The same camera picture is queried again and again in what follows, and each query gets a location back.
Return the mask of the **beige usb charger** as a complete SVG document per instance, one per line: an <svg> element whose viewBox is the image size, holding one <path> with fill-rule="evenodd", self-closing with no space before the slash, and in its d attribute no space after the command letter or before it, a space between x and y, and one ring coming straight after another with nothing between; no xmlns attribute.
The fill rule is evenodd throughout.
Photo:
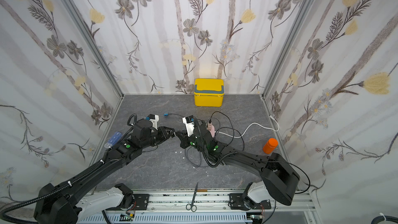
<svg viewBox="0 0 398 224"><path fill-rule="evenodd" d="M207 129L208 129L209 131L211 131L211 130L213 130L213 129L214 129L214 126L213 126L213 124L212 124L212 121L211 121L211 120L209 120L209 122L207 123Z"/></svg>

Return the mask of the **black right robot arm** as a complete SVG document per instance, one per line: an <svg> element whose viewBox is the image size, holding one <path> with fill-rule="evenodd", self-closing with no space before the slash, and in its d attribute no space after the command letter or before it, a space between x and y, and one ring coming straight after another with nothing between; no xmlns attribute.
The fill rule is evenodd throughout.
<svg viewBox="0 0 398 224"><path fill-rule="evenodd" d="M190 123L186 131L177 131L181 148L193 147L202 153L209 167L236 166L261 178L249 183L246 198L255 203L265 200L290 206L300 181L299 174L280 154L261 156L238 150L215 139L204 124Z"/></svg>

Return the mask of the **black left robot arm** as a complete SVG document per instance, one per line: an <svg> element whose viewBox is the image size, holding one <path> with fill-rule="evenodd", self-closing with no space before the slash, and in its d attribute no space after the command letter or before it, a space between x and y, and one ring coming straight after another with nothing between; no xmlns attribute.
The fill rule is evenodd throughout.
<svg viewBox="0 0 398 224"><path fill-rule="evenodd" d="M137 121L98 162L57 186L44 186L35 206L35 220L40 224L76 224L90 215L120 205L124 199L132 205L132 191L122 184L92 197L87 197L87 193L139 157L145 148L160 145L175 135L173 128L155 128L148 119Z"/></svg>

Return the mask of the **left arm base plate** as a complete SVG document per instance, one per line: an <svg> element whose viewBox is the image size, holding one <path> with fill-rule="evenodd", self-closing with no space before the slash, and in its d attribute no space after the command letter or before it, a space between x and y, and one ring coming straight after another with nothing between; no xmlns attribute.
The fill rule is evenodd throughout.
<svg viewBox="0 0 398 224"><path fill-rule="evenodd" d="M133 194L126 207L127 211L146 211L149 204L149 194Z"/></svg>

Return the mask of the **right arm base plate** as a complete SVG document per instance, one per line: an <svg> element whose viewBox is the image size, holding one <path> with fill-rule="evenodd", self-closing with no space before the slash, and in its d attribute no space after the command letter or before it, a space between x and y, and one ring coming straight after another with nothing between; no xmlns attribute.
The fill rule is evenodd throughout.
<svg viewBox="0 0 398 224"><path fill-rule="evenodd" d="M272 209L269 200L256 203L250 198L244 197L243 194L229 194L228 206L232 210L242 211Z"/></svg>

